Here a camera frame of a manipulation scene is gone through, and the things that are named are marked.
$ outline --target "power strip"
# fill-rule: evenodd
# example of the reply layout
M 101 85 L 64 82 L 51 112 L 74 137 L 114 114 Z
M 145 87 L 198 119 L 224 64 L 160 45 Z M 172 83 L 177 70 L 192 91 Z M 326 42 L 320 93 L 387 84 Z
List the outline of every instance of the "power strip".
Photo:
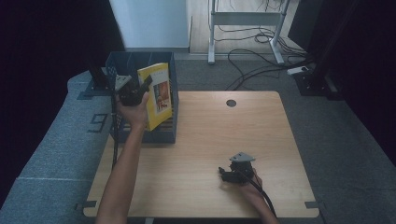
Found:
M 307 72 L 307 71 L 309 71 L 309 69 L 307 67 L 305 67 L 305 66 L 291 68 L 291 69 L 288 69 L 288 75 L 292 76 L 292 75 L 299 74 L 299 73 L 304 73 L 304 72 Z

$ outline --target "human arm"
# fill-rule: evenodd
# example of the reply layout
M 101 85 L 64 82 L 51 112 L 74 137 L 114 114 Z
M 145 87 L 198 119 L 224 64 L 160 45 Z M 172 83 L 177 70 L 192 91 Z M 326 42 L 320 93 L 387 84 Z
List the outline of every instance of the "human arm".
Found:
M 254 176 L 252 180 L 262 186 L 262 179 L 259 178 L 254 170 Z M 259 191 L 249 182 L 246 184 L 239 185 L 239 189 L 244 196 L 244 198 L 256 209 L 259 214 L 262 224 L 278 224 L 275 215 L 272 213 L 267 202 L 264 200 Z
M 117 103 L 118 110 L 131 124 L 131 131 L 107 180 L 96 217 L 97 224 L 127 221 L 134 194 L 141 142 L 146 128 L 148 98 L 149 95 L 145 93 L 142 103 L 138 106 L 123 106 Z

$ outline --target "wooden table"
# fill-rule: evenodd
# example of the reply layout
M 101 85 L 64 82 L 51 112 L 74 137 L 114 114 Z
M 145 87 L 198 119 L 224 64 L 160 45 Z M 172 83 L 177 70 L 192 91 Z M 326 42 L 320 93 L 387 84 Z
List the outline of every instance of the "wooden table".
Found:
M 227 106 L 235 100 L 236 106 Z M 84 214 L 95 217 L 110 175 L 113 139 L 108 138 Z M 257 217 L 219 167 L 245 152 L 263 180 L 279 217 L 317 217 L 298 148 L 274 91 L 180 91 L 177 141 L 143 145 L 130 217 Z

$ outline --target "table hole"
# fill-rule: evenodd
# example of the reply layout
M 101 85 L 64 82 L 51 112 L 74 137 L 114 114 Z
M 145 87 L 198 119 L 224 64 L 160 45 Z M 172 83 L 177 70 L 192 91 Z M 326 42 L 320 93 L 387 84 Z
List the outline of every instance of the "table hole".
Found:
M 229 107 L 234 107 L 234 106 L 236 106 L 236 101 L 235 100 L 228 100 L 226 104 Z

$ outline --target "yellow book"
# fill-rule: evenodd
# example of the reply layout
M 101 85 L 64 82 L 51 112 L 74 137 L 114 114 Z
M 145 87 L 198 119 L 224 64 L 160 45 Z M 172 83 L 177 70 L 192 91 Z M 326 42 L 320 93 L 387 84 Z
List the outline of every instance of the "yellow book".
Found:
M 137 70 L 137 74 L 140 84 L 148 76 L 152 78 L 152 82 L 148 86 L 149 98 L 147 103 L 147 130 L 152 131 L 162 122 L 172 117 L 168 63 L 156 63 L 152 66 L 139 69 Z

